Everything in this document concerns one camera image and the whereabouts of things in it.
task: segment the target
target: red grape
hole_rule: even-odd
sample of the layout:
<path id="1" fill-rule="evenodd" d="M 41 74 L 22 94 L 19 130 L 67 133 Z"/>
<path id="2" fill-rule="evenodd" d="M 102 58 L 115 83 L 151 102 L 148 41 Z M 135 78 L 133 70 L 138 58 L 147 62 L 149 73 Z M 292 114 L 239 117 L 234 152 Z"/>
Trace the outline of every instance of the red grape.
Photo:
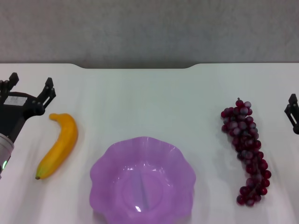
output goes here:
<path id="1" fill-rule="evenodd" d="M 234 132 L 234 135 L 237 136 L 237 135 L 239 135 L 239 134 L 241 133 L 241 130 L 240 130 L 240 128 L 236 127 L 236 128 L 233 130 L 233 132 Z"/>
<path id="2" fill-rule="evenodd" d="M 249 125 L 253 122 L 253 118 L 251 116 L 249 116 L 245 119 L 245 122 Z"/>
<path id="3" fill-rule="evenodd" d="M 262 179 L 261 185 L 267 188 L 270 186 L 270 181 L 268 179 Z"/>
<path id="4" fill-rule="evenodd" d="M 247 115 L 250 116 L 252 114 L 252 110 L 251 109 L 248 109 L 248 113 Z"/>
<path id="5" fill-rule="evenodd" d="M 258 195 L 258 194 L 254 194 L 254 195 L 253 195 L 253 199 L 254 199 L 256 202 L 259 202 L 259 201 L 262 199 L 262 197 L 261 197 L 260 195 Z"/>
<path id="6" fill-rule="evenodd" d="M 226 125 L 228 122 L 229 122 L 229 117 L 225 117 L 225 118 L 223 119 L 223 123 Z"/>
<path id="7" fill-rule="evenodd" d="M 249 164 L 251 164 L 251 163 L 252 163 L 251 160 L 248 160 L 248 159 L 245 159 L 245 160 L 244 160 L 244 164 L 245 164 L 245 165 L 249 165 Z"/>
<path id="8" fill-rule="evenodd" d="M 255 173 L 255 169 L 254 167 L 250 164 L 246 166 L 246 172 L 249 174 L 254 174 Z"/>
<path id="9" fill-rule="evenodd" d="M 249 188 L 253 189 L 256 186 L 256 183 L 254 182 L 253 178 L 250 177 L 250 178 L 247 179 L 246 185 Z"/>
<path id="10" fill-rule="evenodd" d="M 243 107 L 244 103 L 243 103 L 242 100 L 240 100 L 240 99 L 238 98 L 238 100 L 236 101 L 235 105 L 236 105 L 237 107 Z"/>
<path id="11" fill-rule="evenodd" d="M 257 133 L 257 129 L 256 129 L 256 128 L 251 128 L 251 129 L 249 129 L 249 134 L 250 134 L 251 136 L 255 136 L 256 133 Z"/>
<path id="12" fill-rule="evenodd" d="M 248 108 L 247 108 L 247 107 L 242 107 L 242 108 L 240 109 L 240 114 L 242 114 L 242 115 L 247 115 L 247 113 L 248 113 Z"/>
<path id="13" fill-rule="evenodd" d="M 240 188 L 241 195 L 237 197 L 237 202 L 240 205 L 253 206 L 262 199 L 261 195 L 267 194 L 266 187 L 270 185 L 268 179 L 271 172 L 267 170 L 268 163 L 259 151 L 262 144 L 257 140 L 259 133 L 251 117 L 251 103 L 244 103 L 238 98 L 235 105 L 236 107 L 226 108 L 221 113 L 224 124 L 221 129 L 233 137 L 232 145 L 238 153 L 237 158 L 243 161 L 246 172 L 251 176 L 247 179 L 246 186 Z"/>
<path id="14" fill-rule="evenodd" d="M 266 195 L 268 192 L 266 188 L 258 188 L 258 189 L 256 189 L 256 191 L 260 195 Z"/>
<path id="15" fill-rule="evenodd" d="M 238 123 L 236 121 L 231 121 L 228 123 L 229 129 L 235 129 L 236 127 L 238 127 Z"/>
<path id="16" fill-rule="evenodd" d="M 228 132 L 228 127 L 227 127 L 226 125 L 222 125 L 221 130 L 222 130 L 224 133 L 227 133 L 227 132 Z"/>
<path id="17" fill-rule="evenodd" d="M 245 142 L 245 146 L 246 147 L 251 147 L 253 145 L 253 140 L 252 139 L 248 139 L 246 142 Z"/>
<path id="18" fill-rule="evenodd" d="M 229 112 L 229 115 L 230 115 L 230 116 L 233 115 L 233 114 L 234 114 L 234 108 L 233 108 L 233 107 L 230 107 L 230 108 L 228 109 L 228 112 Z"/>
<path id="19" fill-rule="evenodd" d="M 253 199 L 248 199 L 246 201 L 246 205 L 249 206 L 249 207 L 253 206 L 254 205 L 254 200 Z"/>
<path id="20" fill-rule="evenodd" d="M 249 125 L 249 128 L 256 128 L 256 123 L 252 122 L 252 123 Z"/>
<path id="21" fill-rule="evenodd" d="M 247 107 L 248 109 L 251 107 L 251 103 L 249 101 L 246 101 L 244 103 L 244 106 Z"/>
<path id="22" fill-rule="evenodd" d="M 234 136 L 235 136 L 235 134 L 234 134 L 234 131 L 233 131 L 233 130 L 229 130 L 228 134 L 229 134 L 230 136 L 232 136 L 232 137 L 234 137 Z"/>
<path id="23" fill-rule="evenodd" d="M 271 174 L 271 172 L 270 172 L 269 170 L 263 170 L 263 171 L 261 172 L 261 174 L 262 174 L 263 177 L 266 178 L 266 179 L 269 179 L 269 178 L 272 176 L 272 174 Z"/>
<path id="24" fill-rule="evenodd" d="M 247 151 L 244 158 L 247 160 L 251 160 L 253 158 L 253 153 L 250 151 Z"/>
<path id="25" fill-rule="evenodd" d="M 241 152 L 238 153 L 237 158 L 241 161 L 244 159 Z"/>
<path id="26" fill-rule="evenodd" d="M 255 141 L 255 147 L 258 148 L 258 149 L 260 149 L 260 148 L 262 147 L 262 143 L 261 143 L 261 141 L 256 140 L 256 141 Z"/>
<path id="27" fill-rule="evenodd" d="M 238 115 L 238 121 L 244 121 L 246 118 L 246 115 Z"/>
<path id="28" fill-rule="evenodd" d="M 240 188 L 240 194 L 247 196 L 250 193 L 250 188 L 247 186 L 243 186 Z"/>
<path id="29" fill-rule="evenodd" d="M 243 195 L 239 195 L 237 197 L 237 202 L 239 205 L 244 205 L 245 204 L 245 197 Z"/>
<path id="30" fill-rule="evenodd" d="M 267 169 L 268 168 L 268 164 L 267 164 L 266 160 L 261 160 L 260 163 L 258 164 L 258 167 L 260 169 Z"/>
<path id="31" fill-rule="evenodd" d="M 239 138 L 234 137 L 234 139 L 233 139 L 233 141 L 232 141 L 232 144 L 233 144 L 234 146 L 237 146 L 237 145 L 239 144 Z"/>
<path id="32" fill-rule="evenodd" d="M 238 127 L 241 129 L 241 130 L 245 130 L 247 128 L 247 124 L 244 122 L 244 121 L 240 121 L 238 123 Z"/>
<path id="33" fill-rule="evenodd" d="M 234 108 L 234 115 L 239 115 L 240 113 L 240 108 L 239 107 L 235 107 Z"/>

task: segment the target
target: gray wall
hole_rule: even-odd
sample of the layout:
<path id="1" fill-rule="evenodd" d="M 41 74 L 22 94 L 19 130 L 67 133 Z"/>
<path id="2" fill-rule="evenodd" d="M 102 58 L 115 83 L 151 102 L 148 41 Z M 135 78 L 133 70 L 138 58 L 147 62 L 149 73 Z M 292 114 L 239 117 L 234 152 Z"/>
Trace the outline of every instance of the gray wall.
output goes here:
<path id="1" fill-rule="evenodd" d="M 298 0 L 2 0 L 0 63 L 299 61 Z"/>

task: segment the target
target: table surface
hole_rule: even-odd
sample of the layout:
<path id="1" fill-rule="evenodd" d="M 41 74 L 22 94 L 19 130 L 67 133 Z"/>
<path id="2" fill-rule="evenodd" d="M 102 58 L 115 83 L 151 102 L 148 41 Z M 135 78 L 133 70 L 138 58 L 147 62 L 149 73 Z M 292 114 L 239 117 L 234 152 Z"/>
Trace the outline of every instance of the table surface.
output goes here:
<path id="1" fill-rule="evenodd" d="M 192 216 L 184 224 L 299 222 L 299 136 L 284 113 L 299 91 L 299 64 L 200 64 L 188 69 L 99 70 L 72 64 L 0 64 L 14 91 L 37 96 L 52 77 L 57 97 L 30 118 L 0 181 L 2 224 L 104 224 L 89 205 L 92 165 L 115 142 L 150 136 L 177 146 L 197 181 Z M 237 97 L 252 103 L 262 151 L 272 172 L 268 194 L 253 208 L 235 199 L 246 176 L 221 132 L 220 112 Z M 69 113 L 78 123 L 72 154 L 49 179 L 36 167 L 59 135 L 48 115 Z"/>

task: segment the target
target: banana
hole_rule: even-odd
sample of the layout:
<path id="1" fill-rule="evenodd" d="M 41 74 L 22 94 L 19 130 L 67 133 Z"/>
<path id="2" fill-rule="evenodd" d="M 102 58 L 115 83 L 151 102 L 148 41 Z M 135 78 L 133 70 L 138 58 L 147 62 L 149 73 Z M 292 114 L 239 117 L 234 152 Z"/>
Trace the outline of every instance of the banana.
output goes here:
<path id="1" fill-rule="evenodd" d="M 61 132 L 56 143 L 39 163 L 36 171 L 37 180 L 49 177 L 59 168 L 72 152 L 78 138 L 78 128 L 71 115 L 52 113 L 49 118 L 59 123 Z"/>

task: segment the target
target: plastic grapes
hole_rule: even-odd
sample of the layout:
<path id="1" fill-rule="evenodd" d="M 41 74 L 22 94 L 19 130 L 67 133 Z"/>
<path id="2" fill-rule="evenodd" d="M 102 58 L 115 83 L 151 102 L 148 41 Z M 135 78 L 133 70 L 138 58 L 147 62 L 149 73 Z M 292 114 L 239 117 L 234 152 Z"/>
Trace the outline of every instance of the plastic grapes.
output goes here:
<path id="1" fill-rule="evenodd" d="M 245 164 L 246 172 L 251 175 L 246 186 L 240 188 L 237 203 L 251 207 L 262 199 L 261 196 L 267 194 L 271 172 L 267 170 L 268 163 L 263 158 L 264 154 L 259 151 L 262 143 L 258 140 L 256 123 L 250 116 L 251 103 L 238 98 L 235 105 L 235 108 L 226 108 L 221 112 L 224 123 L 221 129 L 233 137 L 232 144 L 238 153 L 237 158 Z"/>

